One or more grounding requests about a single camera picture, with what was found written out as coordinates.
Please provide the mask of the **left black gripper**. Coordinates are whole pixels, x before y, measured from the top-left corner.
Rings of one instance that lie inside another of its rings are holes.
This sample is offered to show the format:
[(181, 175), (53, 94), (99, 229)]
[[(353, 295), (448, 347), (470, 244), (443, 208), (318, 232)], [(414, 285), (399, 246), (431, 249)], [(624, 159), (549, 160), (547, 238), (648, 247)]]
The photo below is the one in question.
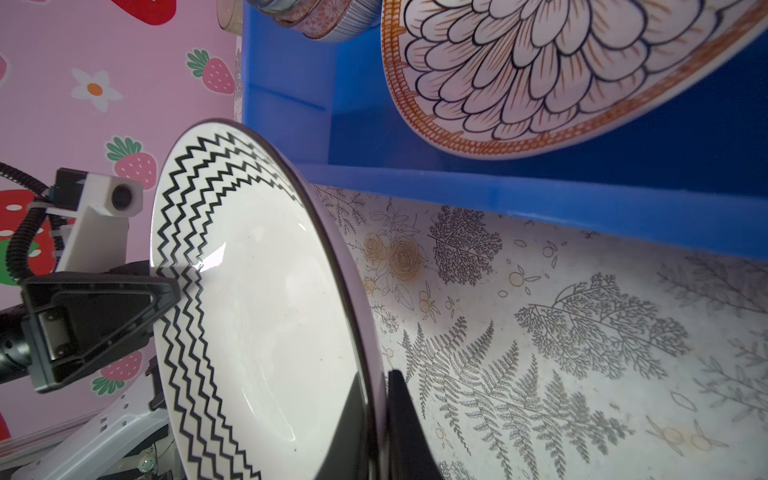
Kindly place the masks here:
[(1, 312), (1, 381), (28, 376), (48, 393), (84, 379), (146, 346), (180, 294), (177, 280), (149, 276), (147, 261), (27, 278), (22, 303)]

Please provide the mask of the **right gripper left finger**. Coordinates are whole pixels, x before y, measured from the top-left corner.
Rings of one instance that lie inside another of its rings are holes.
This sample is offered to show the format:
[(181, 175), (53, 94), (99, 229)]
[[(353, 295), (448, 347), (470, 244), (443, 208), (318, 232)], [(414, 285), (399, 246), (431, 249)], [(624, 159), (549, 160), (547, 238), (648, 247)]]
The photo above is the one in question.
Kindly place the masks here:
[(315, 479), (368, 479), (368, 401), (360, 373), (355, 373), (341, 395), (341, 385), (323, 386), (315, 395), (315, 410), (329, 445)]

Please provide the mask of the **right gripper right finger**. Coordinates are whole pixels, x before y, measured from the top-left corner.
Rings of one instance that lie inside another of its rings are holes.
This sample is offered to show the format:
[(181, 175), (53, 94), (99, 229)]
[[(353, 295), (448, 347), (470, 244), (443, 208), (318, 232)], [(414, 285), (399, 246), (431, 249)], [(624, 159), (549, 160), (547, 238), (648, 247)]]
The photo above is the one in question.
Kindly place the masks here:
[(389, 472), (393, 480), (442, 480), (402, 372), (388, 373)]

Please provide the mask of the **white zigzag rim plate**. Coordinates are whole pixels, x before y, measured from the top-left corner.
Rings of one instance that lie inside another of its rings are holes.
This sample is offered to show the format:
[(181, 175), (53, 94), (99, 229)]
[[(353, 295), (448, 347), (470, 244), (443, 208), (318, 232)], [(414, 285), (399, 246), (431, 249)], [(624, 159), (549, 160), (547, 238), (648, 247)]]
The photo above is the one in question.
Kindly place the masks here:
[(190, 479), (315, 479), (329, 445), (323, 386), (361, 374), (368, 479), (384, 479), (386, 397), (355, 264), (297, 169), (223, 119), (171, 149), (156, 189), (151, 266), (180, 300), (155, 326), (170, 424)]

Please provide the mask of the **large floral patterned plate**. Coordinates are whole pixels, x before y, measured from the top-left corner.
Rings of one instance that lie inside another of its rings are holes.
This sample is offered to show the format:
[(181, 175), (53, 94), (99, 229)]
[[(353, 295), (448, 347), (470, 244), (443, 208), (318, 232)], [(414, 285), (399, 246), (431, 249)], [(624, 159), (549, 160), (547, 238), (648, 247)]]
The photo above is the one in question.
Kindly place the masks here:
[(511, 160), (663, 105), (767, 29), (763, 1), (386, 1), (386, 83), (419, 137)]

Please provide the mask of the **purple striped bowl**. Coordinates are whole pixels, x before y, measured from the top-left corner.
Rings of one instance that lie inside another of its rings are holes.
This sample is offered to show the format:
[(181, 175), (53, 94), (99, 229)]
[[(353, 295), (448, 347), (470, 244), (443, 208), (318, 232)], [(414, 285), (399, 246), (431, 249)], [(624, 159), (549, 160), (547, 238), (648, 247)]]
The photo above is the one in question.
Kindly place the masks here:
[(379, 25), (381, 11), (382, 2), (378, 0), (349, 1), (336, 25), (327, 33), (317, 37), (316, 41), (341, 43), (356, 38)]

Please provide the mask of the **green leaf patterned bowl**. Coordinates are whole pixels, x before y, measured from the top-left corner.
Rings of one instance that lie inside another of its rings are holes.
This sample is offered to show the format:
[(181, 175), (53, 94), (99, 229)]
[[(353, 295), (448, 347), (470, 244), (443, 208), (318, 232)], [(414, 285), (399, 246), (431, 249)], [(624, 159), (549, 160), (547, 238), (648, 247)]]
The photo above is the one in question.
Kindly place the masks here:
[(336, 26), (347, 7), (345, 0), (315, 1), (306, 15), (290, 28), (308, 37), (320, 38)]

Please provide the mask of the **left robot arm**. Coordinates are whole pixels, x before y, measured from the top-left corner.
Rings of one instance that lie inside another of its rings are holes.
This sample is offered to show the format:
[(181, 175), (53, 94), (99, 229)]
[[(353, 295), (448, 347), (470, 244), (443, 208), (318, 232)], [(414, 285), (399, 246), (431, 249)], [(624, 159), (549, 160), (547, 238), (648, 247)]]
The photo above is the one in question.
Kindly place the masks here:
[[(46, 185), (10, 165), (2, 176), (32, 201), (9, 237), (4, 264), (21, 301), (1, 313), (1, 379), (29, 377), (39, 393), (60, 390), (145, 347), (154, 324), (179, 301), (173, 279), (126, 259), (129, 221), (143, 207), (139, 181), (61, 168)], [(179, 464), (157, 435), (169, 423), (156, 359), (109, 407), (18, 479), (99, 479), (137, 470), (174, 479)]]

